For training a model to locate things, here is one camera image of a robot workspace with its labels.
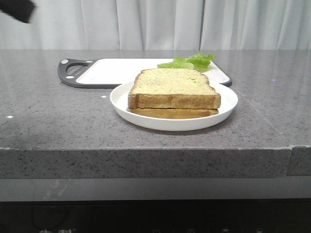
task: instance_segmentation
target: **dark object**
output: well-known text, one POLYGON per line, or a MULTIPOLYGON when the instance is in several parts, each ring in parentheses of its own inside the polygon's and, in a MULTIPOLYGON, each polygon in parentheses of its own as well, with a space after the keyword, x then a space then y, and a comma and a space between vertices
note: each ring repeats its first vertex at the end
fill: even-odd
POLYGON ((30 0, 0 0, 0 10, 24 23, 29 23, 34 9, 30 0))

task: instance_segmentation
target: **stacked bread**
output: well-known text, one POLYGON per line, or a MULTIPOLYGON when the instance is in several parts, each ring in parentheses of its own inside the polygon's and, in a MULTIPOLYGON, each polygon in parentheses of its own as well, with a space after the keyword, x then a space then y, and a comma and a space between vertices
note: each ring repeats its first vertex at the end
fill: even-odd
POLYGON ((148 117, 187 119, 218 114, 220 105, 220 94, 199 71, 155 68, 136 77, 127 110, 148 117))

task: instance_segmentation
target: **cutting board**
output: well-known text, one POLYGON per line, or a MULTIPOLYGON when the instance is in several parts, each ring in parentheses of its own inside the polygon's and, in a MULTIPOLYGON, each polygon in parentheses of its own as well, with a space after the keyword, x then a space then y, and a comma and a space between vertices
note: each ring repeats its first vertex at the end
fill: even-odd
MULTIPOLYGON (((144 69, 157 68, 158 64, 172 59, 109 58, 98 60, 63 59, 58 64, 60 80, 79 88, 115 88, 120 84, 132 82, 144 69)), ((204 72, 210 81, 230 86, 232 80, 214 63, 204 72)))

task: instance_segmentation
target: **bread slice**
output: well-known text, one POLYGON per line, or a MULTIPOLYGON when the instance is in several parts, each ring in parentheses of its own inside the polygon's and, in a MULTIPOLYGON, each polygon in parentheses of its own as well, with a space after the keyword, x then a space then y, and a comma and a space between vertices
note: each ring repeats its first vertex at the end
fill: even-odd
POLYGON ((127 108, 131 113, 156 118, 189 119, 209 117, 218 114, 218 109, 185 109, 185 108, 127 108))
POLYGON ((218 109, 221 96, 194 69, 143 70, 128 95, 129 108, 218 109))

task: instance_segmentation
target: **gray granite countertop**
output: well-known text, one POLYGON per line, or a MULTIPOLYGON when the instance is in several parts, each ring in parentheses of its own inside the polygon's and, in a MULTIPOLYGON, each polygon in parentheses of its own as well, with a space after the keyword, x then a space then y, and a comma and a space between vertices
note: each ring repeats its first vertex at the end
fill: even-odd
POLYGON ((111 89, 60 82, 64 58, 173 58, 198 51, 0 51, 0 178, 272 178, 311 175, 311 52, 202 51, 239 102, 218 125, 142 128, 111 89))

